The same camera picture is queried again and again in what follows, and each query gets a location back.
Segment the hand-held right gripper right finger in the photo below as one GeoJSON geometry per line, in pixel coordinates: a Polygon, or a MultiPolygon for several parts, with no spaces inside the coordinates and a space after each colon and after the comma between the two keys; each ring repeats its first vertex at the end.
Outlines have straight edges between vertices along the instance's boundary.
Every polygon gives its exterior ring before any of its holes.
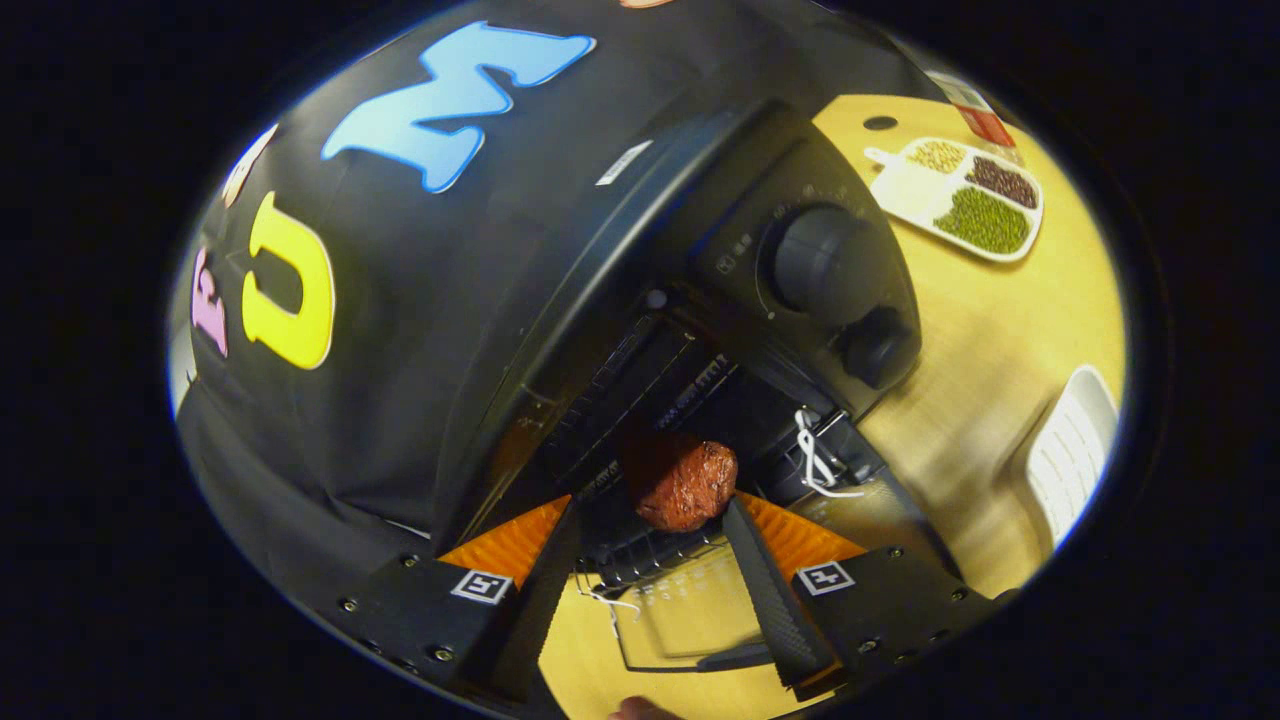
{"type": "Polygon", "coordinates": [[[722,529],[791,691],[864,691],[1004,606],[915,551],[863,548],[753,495],[731,498],[722,529]]]}

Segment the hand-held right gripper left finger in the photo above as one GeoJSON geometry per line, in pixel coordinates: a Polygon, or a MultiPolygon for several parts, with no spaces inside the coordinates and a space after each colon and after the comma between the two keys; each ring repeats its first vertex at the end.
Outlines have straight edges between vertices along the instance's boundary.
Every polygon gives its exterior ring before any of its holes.
{"type": "Polygon", "coordinates": [[[580,538],[562,496],[457,547],[399,553],[335,597],[330,630],[407,680],[494,717],[517,717],[580,538]]]}

